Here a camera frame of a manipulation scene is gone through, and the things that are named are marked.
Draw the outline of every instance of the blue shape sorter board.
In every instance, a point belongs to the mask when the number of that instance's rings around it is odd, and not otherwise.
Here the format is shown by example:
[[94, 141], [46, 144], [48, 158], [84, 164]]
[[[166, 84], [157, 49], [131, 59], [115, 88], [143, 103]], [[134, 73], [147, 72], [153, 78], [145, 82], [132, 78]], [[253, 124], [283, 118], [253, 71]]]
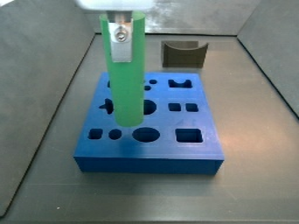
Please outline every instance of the blue shape sorter board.
[[103, 73], [74, 157], [83, 172], [217, 174], [225, 155], [199, 75], [147, 73], [145, 121], [126, 128]]

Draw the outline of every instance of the metal clamp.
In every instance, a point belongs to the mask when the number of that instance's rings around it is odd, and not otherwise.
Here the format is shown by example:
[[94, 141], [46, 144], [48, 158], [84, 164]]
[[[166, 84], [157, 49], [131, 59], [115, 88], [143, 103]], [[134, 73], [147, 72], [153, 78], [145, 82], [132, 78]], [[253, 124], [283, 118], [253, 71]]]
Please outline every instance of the metal clamp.
[[107, 17], [112, 61], [131, 62], [134, 32], [132, 12], [110, 11]]

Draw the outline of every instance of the table surface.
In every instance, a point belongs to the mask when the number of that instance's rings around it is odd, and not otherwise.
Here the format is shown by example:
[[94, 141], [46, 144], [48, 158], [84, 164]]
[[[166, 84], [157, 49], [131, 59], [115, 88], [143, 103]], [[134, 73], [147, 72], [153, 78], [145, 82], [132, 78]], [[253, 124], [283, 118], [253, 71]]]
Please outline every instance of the table surface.
[[[205, 68], [162, 68], [163, 40], [210, 42]], [[146, 71], [201, 73], [226, 154], [219, 173], [80, 172], [72, 154], [107, 71], [98, 35], [0, 221], [299, 221], [299, 122], [239, 41], [149, 35], [146, 44]]]

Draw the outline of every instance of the green cylinder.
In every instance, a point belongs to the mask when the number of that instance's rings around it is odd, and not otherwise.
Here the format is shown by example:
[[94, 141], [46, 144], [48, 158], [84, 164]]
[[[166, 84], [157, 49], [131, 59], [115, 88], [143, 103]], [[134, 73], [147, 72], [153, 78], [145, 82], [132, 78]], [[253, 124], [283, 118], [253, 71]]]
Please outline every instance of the green cylinder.
[[131, 127], [145, 120], [145, 74], [146, 74], [146, 15], [134, 12], [132, 60], [114, 62], [108, 33], [108, 18], [100, 16], [102, 35], [107, 58], [110, 88], [116, 123]]

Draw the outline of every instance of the square hole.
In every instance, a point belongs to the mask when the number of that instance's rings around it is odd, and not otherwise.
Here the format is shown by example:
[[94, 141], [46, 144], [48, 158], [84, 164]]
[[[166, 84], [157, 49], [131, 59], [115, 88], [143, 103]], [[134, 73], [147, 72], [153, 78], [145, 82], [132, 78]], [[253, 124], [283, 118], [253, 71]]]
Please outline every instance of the square hole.
[[202, 143], [202, 131], [199, 129], [177, 129], [177, 141], [179, 143]]
[[181, 103], [169, 103], [170, 111], [182, 111], [182, 104]]
[[103, 129], [91, 129], [88, 132], [88, 139], [100, 139], [103, 135]]
[[186, 103], [186, 110], [189, 112], [199, 112], [199, 107], [197, 103]]

